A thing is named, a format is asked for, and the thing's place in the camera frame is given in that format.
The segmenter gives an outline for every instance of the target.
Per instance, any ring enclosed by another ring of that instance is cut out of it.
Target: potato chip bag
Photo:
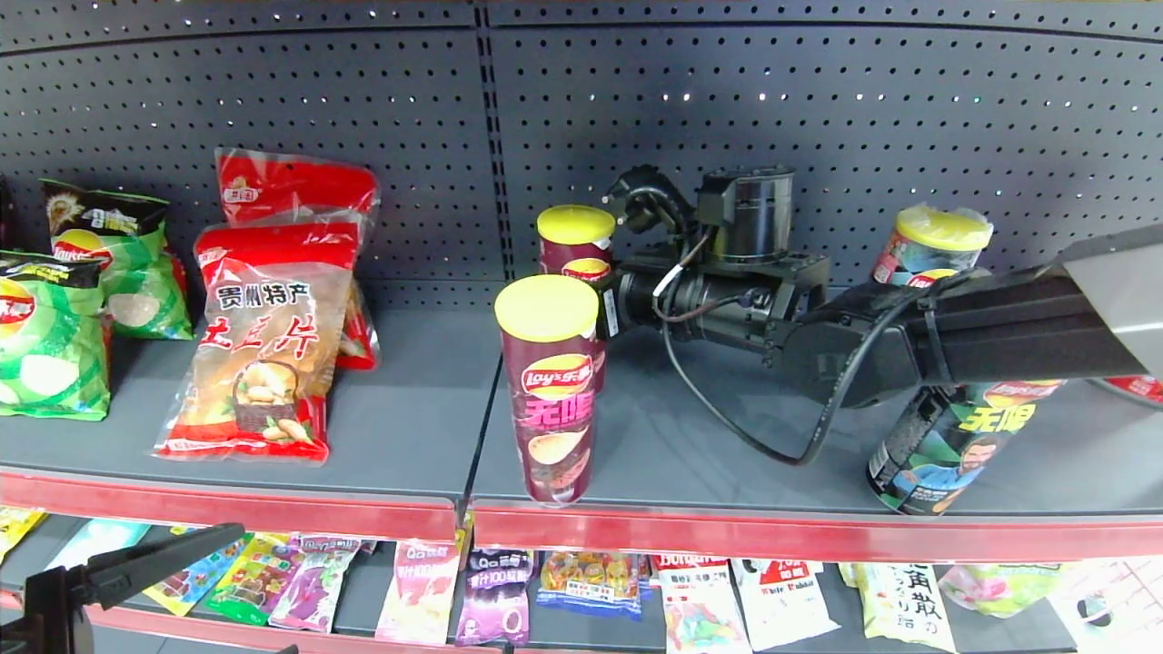
[[[0,415],[101,420],[108,329],[95,261],[0,250]]]
[[[361,247],[379,209],[379,182],[369,170],[327,159],[219,148],[219,192],[231,227],[247,225],[355,222]],[[379,337],[356,283],[348,304],[336,365],[371,370],[379,364]]]
[[[193,337],[186,296],[165,256],[170,202],[145,196],[85,191],[42,179],[52,255],[97,260],[115,334],[133,339]]]
[[[327,458],[326,398],[357,246],[349,222],[202,233],[206,333],[157,455]]]

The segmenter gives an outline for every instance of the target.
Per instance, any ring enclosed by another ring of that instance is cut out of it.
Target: lay's logo
[[[593,360],[584,354],[559,354],[542,358],[521,372],[525,392],[556,401],[586,390],[593,376]]]

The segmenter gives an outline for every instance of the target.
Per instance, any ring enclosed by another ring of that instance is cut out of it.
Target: yellow lid
[[[614,233],[609,212],[583,205],[549,207],[537,216],[541,237],[563,246],[580,246],[609,239]]]
[[[506,334],[534,343],[556,343],[593,332],[598,292],[564,275],[534,275],[505,286],[493,311]]]
[[[984,215],[972,212],[949,213],[918,205],[897,214],[897,232],[922,246],[968,253],[983,250],[990,244],[993,225]]]

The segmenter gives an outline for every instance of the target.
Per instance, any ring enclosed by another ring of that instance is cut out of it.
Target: purple candy bag
[[[464,606],[456,627],[457,645],[507,640],[529,642],[533,553],[526,549],[473,549],[464,576]]]

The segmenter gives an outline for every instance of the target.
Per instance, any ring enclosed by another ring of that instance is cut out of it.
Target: candy bag
[[[814,561],[732,559],[751,649],[759,652],[840,628],[815,575]]]
[[[1009,618],[1054,592],[1068,571],[1064,563],[954,566],[937,584],[959,606]]]
[[[537,604],[641,620],[638,555],[552,552],[541,564]]]
[[[219,148],[219,192],[231,227],[247,225],[354,222],[361,247],[379,211],[379,183],[356,165],[256,150]],[[379,364],[379,337],[355,283],[348,290],[336,365],[371,370]]]
[[[956,653],[933,567],[857,563],[864,637],[882,635]]]
[[[171,533],[183,534],[190,527],[172,527]],[[226,575],[242,549],[250,541],[250,534],[223,547],[209,556],[194,561],[181,571],[170,575],[144,591],[145,597],[160,604],[174,616],[185,616]]]
[[[456,546],[401,540],[376,640],[444,645],[461,552]]]
[[[356,232],[337,222],[202,233],[206,334],[156,454],[327,460],[326,396]]]
[[[206,605],[236,623],[262,626],[302,563],[286,534],[256,532]]]
[[[110,520],[108,518],[94,518],[79,532],[73,534],[60,552],[52,557],[52,561],[44,567],[51,570],[58,566],[72,568],[88,562],[91,556],[121,549],[137,541],[149,531],[149,525],[142,523],[127,523],[124,520]]]
[[[101,292],[115,334],[133,339],[193,337],[186,297],[165,256],[170,202],[145,196],[85,191],[42,179],[52,255],[101,263]]]
[[[362,542],[315,535],[298,535],[294,541],[302,550],[302,563],[267,621],[276,627],[329,633],[343,575]]]
[[[473,549],[464,576],[464,606],[456,627],[456,644],[480,645],[505,639],[529,642],[529,598],[533,552]]]
[[[751,654],[726,559],[654,556],[658,573],[666,654]]]
[[[0,250],[0,415],[101,420],[108,325],[97,262]]]
[[[36,528],[48,516],[44,511],[35,509],[16,509],[15,506],[0,506],[0,563],[3,557],[28,532]]]

